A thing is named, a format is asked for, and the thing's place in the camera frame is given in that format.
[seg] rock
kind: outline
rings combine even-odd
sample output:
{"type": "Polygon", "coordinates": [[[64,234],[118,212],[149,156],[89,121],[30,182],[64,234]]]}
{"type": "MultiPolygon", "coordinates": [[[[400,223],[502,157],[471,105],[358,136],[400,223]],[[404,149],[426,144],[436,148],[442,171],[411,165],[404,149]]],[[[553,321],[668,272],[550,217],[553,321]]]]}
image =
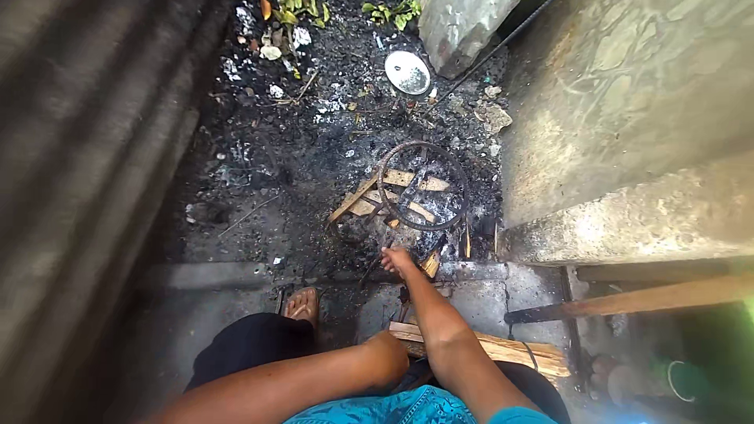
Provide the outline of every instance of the rock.
{"type": "Polygon", "coordinates": [[[460,97],[450,98],[450,110],[458,113],[460,116],[466,116],[468,114],[468,112],[464,108],[464,101],[460,97]]]}
{"type": "Polygon", "coordinates": [[[484,89],[484,94],[486,94],[486,95],[487,95],[487,97],[489,97],[489,98],[491,98],[491,99],[494,99],[494,98],[495,98],[495,97],[497,97],[497,96],[498,96],[498,94],[500,94],[500,93],[501,93],[502,91],[503,91],[503,89],[502,89],[502,88],[500,88],[500,87],[496,87],[496,86],[494,86],[494,85],[490,85],[489,87],[485,87],[485,89],[484,89]]]}
{"type": "Polygon", "coordinates": [[[498,155],[498,153],[500,153],[500,148],[501,147],[502,146],[500,146],[499,144],[490,144],[489,145],[489,155],[494,158],[495,156],[498,155]]]}
{"type": "Polygon", "coordinates": [[[280,56],[283,56],[283,52],[275,46],[266,45],[259,49],[259,55],[267,60],[276,60],[280,59],[280,56]]]}
{"type": "Polygon", "coordinates": [[[503,127],[513,124],[513,119],[497,103],[481,102],[474,114],[484,122],[484,129],[490,134],[497,134],[503,127]]]}

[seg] rusty metal ring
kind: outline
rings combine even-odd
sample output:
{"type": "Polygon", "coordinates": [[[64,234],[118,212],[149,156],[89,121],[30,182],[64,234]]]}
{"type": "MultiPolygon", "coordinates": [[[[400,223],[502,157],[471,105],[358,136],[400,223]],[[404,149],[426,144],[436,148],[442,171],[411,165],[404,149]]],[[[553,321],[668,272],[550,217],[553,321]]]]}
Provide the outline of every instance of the rusty metal ring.
{"type": "Polygon", "coordinates": [[[469,193],[468,193],[468,178],[466,177],[466,173],[464,172],[463,168],[461,168],[461,164],[458,163],[458,161],[453,158],[453,156],[448,153],[445,149],[440,148],[439,146],[435,146],[432,143],[427,143],[425,141],[409,141],[408,143],[400,144],[398,146],[395,146],[390,152],[388,152],[382,160],[378,163],[377,168],[377,190],[379,191],[380,199],[382,200],[382,203],[388,207],[388,210],[395,215],[396,218],[400,222],[403,223],[403,225],[408,226],[413,229],[417,229],[419,231],[440,231],[441,229],[448,229],[451,226],[453,226],[455,223],[457,223],[461,218],[466,214],[466,209],[468,209],[469,206],[469,193]],[[440,224],[433,224],[430,226],[424,225],[424,224],[417,224],[408,218],[406,218],[395,206],[395,204],[388,200],[388,196],[385,194],[385,183],[383,183],[382,179],[385,175],[385,171],[388,168],[388,162],[390,161],[393,156],[395,156],[396,153],[399,151],[405,149],[406,147],[413,147],[413,146],[420,146],[420,147],[426,147],[429,150],[432,150],[443,158],[445,158],[457,171],[458,171],[458,178],[461,181],[461,190],[463,191],[463,200],[461,200],[461,209],[458,211],[458,213],[450,220],[440,223],[440,224]]]}

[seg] person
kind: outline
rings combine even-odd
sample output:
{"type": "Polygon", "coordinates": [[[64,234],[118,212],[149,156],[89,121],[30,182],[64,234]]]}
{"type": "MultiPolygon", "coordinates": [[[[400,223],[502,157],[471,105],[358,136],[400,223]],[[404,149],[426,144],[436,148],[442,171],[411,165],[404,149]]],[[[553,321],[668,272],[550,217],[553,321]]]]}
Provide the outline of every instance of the person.
{"type": "Polygon", "coordinates": [[[184,395],[150,422],[569,422],[562,399],[532,368],[495,363],[403,248],[382,265],[411,294],[435,386],[390,394],[409,369],[388,332],[317,353],[318,298],[294,293],[282,315],[250,315],[228,326],[196,358],[184,395]]]}

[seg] dirt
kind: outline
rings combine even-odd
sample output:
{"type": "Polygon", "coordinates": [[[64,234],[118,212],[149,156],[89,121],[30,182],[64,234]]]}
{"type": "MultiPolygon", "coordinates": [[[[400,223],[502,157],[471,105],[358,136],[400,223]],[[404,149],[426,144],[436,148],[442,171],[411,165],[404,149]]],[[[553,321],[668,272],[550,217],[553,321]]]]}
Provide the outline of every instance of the dirt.
{"type": "MultiPolygon", "coordinates": [[[[313,275],[359,275],[385,239],[382,218],[365,225],[364,217],[345,214],[335,229],[343,238],[356,240],[350,244],[326,234],[323,223],[346,192],[354,192],[372,175],[387,151],[409,140],[434,143],[461,163],[470,181],[471,259],[492,257],[491,229],[503,201],[496,181],[504,158],[493,156],[499,150],[493,146],[495,138],[474,109],[481,102],[507,108],[504,97],[484,94],[485,88],[502,83],[506,51],[423,118],[431,91],[436,88],[439,98],[452,81],[433,74],[426,93],[410,96],[393,88],[384,71],[386,56],[395,50],[417,54],[429,64],[415,20],[398,32],[392,25],[369,22],[361,2],[333,2],[325,29],[308,19],[298,25],[308,30],[311,43],[299,46],[297,58],[286,54],[267,60],[250,45],[262,45],[274,18],[265,22],[256,1],[236,6],[200,126],[155,226],[150,242],[156,250],[154,262],[262,262],[276,275],[300,278],[301,284],[313,275]],[[302,79],[282,59],[288,59],[302,79]],[[280,91],[282,100],[300,96],[300,101],[276,104],[274,96],[280,91]]],[[[287,37],[285,29],[274,32],[272,41],[280,44],[281,35],[287,37]]],[[[432,154],[422,161],[418,149],[391,162],[411,171],[426,164],[434,167],[429,174],[446,178],[452,189],[445,194],[420,192],[415,201],[445,220],[455,215],[453,205],[460,199],[458,179],[448,164],[432,154]]],[[[443,260],[458,259],[464,231],[463,225],[446,230],[449,243],[443,260]]],[[[417,258],[440,238],[440,232],[405,228],[396,235],[417,258]]],[[[336,304],[349,303],[345,310],[354,304],[354,295],[359,301],[365,298],[353,285],[328,290],[327,296],[334,296],[336,304]]]]}

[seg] foot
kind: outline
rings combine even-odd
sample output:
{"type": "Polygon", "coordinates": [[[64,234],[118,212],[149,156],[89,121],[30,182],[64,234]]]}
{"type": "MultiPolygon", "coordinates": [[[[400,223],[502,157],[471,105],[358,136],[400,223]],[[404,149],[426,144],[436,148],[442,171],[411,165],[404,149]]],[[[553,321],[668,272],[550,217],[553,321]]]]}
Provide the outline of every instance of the foot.
{"type": "Polygon", "coordinates": [[[284,317],[291,319],[305,319],[317,328],[317,317],[320,314],[320,303],[317,297],[317,289],[304,287],[290,296],[286,303],[284,317]]]}

